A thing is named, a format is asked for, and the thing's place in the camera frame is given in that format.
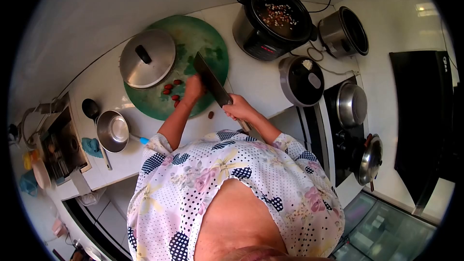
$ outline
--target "blue cloth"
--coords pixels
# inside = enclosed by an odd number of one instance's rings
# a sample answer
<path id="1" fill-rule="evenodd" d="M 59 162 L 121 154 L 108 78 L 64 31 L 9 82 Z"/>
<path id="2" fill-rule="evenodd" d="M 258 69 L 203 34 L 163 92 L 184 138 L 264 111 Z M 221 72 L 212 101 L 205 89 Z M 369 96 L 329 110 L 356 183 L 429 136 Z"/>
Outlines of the blue cloth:
<path id="1" fill-rule="evenodd" d="M 103 158 L 103 154 L 100 150 L 100 145 L 98 144 L 98 140 L 96 138 L 82 138 L 82 148 L 84 151 L 91 156 L 98 157 L 100 159 Z"/>
<path id="2" fill-rule="evenodd" d="M 21 191 L 37 197 L 37 181 L 35 180 L 34 171 L 27 171 L 20 179 Z"/>

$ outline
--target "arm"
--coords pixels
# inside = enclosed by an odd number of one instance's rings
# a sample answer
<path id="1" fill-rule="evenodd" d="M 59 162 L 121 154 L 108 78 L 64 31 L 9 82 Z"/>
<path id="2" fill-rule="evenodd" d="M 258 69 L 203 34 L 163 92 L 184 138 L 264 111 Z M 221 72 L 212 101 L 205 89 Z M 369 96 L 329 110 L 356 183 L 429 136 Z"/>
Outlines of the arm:
<path id="1" fill-rule="evenodd" d="M 158 133 L 166 137 L 172 150 L 176 150 L 179 147 L 190 112 L 204 93 L 205 88 L 198 74 L 188 78 L 185 83 L 185 95 L 182 101 L 180 101 L 174 112 L 159 128 Z"/>
<path id="2" fill-rule="evenodd" d="M 237 120 L 237 118 L 243 119 L 253 125 L 264 142 L 272 145 L 282 132 L 272 125 L 266 117 L 256 111 L 245 98 L 235 94 L 230 94 L 230 97 L 233 104 L 222 107 L 225 113 L 234 120 Z"/>

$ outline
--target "range hood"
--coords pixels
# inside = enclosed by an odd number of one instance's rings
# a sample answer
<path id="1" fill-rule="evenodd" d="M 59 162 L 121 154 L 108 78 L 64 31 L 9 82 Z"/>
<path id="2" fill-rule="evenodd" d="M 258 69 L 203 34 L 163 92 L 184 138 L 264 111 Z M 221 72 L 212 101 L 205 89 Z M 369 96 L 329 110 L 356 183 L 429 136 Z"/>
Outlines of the range hood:
<path id="1" fill-rule="evenodd" d="M 451 158 L 453 87 L 448 53 L 390 53 L 398 99 L 395 169 L 420 215 L 438 178 L 453 169 Z"/>

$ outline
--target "floral blouse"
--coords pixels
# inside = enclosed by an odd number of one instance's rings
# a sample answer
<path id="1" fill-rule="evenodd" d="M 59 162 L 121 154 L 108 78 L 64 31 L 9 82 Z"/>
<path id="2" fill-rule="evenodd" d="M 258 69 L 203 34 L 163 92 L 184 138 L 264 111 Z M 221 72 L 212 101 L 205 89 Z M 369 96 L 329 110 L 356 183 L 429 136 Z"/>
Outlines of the floral blouse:
<path id="1" fill-rule="evenodd" d="M 272 146 L 231 130 L 172 151 L 156 134 L 127 211 L 134 260 L 193 261 L 202 218 L 236 178 L 269 208 L 291 256 L 327 257 L 345 227 L 337 194 L 313 153 L 280 134 Z"/>

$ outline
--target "faucet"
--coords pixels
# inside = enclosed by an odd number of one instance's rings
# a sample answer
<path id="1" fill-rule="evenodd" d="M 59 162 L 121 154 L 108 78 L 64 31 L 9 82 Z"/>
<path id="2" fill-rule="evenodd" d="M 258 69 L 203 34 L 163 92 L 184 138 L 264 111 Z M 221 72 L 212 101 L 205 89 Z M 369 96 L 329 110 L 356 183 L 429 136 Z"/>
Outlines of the faucet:
<path id="1" fill-rule="evenodd" d="M 18 136 L 17 142 L 18 143 L 20 142 L 21 136 L 22 134 L 24 134 L 24 122 L 26 121 L 27 115 L 33 112 L 39 112 L 40 114 L 49 114 L 49 115 L 51 113 L 61 113 L 66 107 L 66 102 L 67 102 L 67 99 L 66 97 L 63 96 L 60 99 L 57 99 L 52 103 L 39 104 L 35 108 L 27 109 L 23 114 L 23 119 L 21 120 L 20 128 L 18 129 L 19 136 Z M 29 138 L 23 135 L 24 143 L 26 144 L 26 147 L 30 150 L 34 150 L 37 148 L 37 144 L 31 142 L 31 138 L 36 132 L 37 131 L 35 131 Z"/>

